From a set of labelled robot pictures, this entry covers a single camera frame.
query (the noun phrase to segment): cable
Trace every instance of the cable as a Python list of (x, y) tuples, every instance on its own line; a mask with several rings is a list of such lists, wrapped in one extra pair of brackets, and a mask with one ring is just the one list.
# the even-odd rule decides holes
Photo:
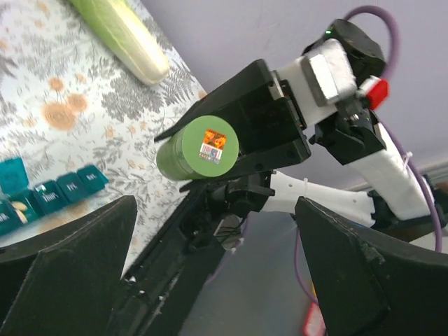
[[(381, 75), (384, 79), (389, 79), (393, 72), (396, 70), (398, 63), (398, 56), (400, 53), (400, 35), (398, 33), (398, 24), (393, 18), (393, 16), (385, 9), (377, 6), (361, 6), (351, 10), (344, 16), (344, 20), (350, 20), (354, 16), (358, 14), (372, 14), (380, 18), (384, 24), (387, 26), (387, 29), (390, 34), (390, 51), (386, 69), (384, 73)], [(397, 137), (390, 131), (390, 129), (379, 120), (379, 122), (383, 125), (384, 129), (388, 132), (393, 144), (397, 148), (398, 152), (402, 157), (406, 155), (406, 150), (403, 148), (403, 145), (399, 142)], [(411, 172), (415, 175), (417, 183), (420, 186), (421, 191), (423, 192), (423, 196), (425, 197), (425, 201), (428, 205), (430, 216), (434, 224), (434, 233), (435, 233), (435, 251), (442, 252), (442, 226), (440, 223), (440, 218), (435, 208), (434, 201), (431, 197), (431, 194), (425, 184), (423, 176), (420, 174), (419, 169), (413, 163), (411, 159), (407, 163), (407, 166), (410, 168)]]
[[(242, 236), (242, 238), (245, 238), (245, 236), (246, 236), (246, 234), (247, 234), (247, 231), (248, 231), (248, 228), (249, 228), (249, 223), (250, 223), (249, 215), (248, 215), (245, 219), (243, 219), (243, 220), (240, 222), (240, 224), (238, 224), (238, 226), (234, 228), (234, 230), (236, 230), (237, 228), (240, 228), (240, 227), (243, 225), (243, 223), (245, 223), (245, 224), (244, 224), (243, 232), (241, 233), (241, 236)], [(242, 241), (242, 240), (239, 240), (239, 241), (237, 242), (235, 248), (238, 249), (238, 248), (241, 246), (241, 244), (243, 244), (243, 241)], [(207, 286), (207, 285), (211, 284), (211, 283), (218, 277), (218, 275), (219, 275), (219, 274), (222, 272), (222, 270), (224, 269), (224, 266), (228, 263), (228, 260), (229, 260), (229, 257), (230, 257), (230, 256), (233, 256), (233, 254), (230, 254), (230, 255), (229, 255), (228, 253), (226, 253), (226, 254), (224, 255), (224, 258), (221, 260), (221, 262), (220, 262), (218, 268), (216, 268), (215, 272), (214, 272), (211, 276), (209, 276), (209, 277), (207, 278), (207, 280), (206, 280), (205, 283), (204, 283), (204, 286)]]

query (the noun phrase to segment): gray floor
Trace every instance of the gray floor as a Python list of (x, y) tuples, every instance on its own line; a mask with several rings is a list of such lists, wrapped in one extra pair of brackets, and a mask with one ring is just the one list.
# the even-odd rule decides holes
[[(294, 273), (296, 224), (285, 213), (251, 214), (244, 245), (205, 286), (181, 336), (297, 336), (309, 301)], [(309, 280), (305, 257), (300, 264)]]

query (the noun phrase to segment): green container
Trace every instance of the green container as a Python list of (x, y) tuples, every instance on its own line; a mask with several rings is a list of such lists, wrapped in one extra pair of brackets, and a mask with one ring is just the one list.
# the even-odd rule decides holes
[(173, 181), (224, 175), (238, 158), (238, 137), (232, 126), (214, 115), (194, 119), (157, 152), (157, 168)]

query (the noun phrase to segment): floral tablecloth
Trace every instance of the floral tablecloth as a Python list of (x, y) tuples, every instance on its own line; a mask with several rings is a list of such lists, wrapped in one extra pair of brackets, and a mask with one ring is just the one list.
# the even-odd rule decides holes
[(110, 181), (96, 197), (0, 237), (0, 246), (134, 195), (126, 270), (181, 201), (179, 185), (157, 170), (153, 137), (204, 92), (140, 1), (129, 2), (171, 63), (161, 85), (140, 84), (68, 1), (0, 0), (0, 160), (21, 156), (30, 186), (90, 163)]

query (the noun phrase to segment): green vegetable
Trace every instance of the green vegetable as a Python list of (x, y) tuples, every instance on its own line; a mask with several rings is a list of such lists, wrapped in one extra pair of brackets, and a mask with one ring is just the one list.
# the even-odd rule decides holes
[(115, 56), (143, 83), (169, 73), (168, 59), (126, 0), (69, 0)]

